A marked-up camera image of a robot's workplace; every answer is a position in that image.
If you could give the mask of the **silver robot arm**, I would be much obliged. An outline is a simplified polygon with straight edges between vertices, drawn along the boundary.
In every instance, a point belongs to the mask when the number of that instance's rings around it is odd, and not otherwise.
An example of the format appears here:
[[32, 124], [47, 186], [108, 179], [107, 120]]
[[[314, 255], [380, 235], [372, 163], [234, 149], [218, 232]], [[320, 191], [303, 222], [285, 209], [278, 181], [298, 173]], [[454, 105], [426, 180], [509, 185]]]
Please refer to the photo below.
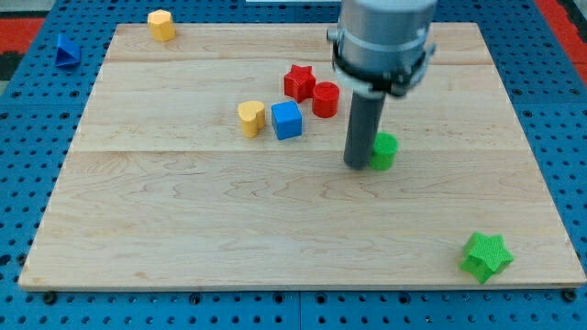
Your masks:
[[356, 92], [403, 97], [420, 83], [435, 45], [426, 45], [437, 0], [342, 0], [327, 30], [332, 66]]

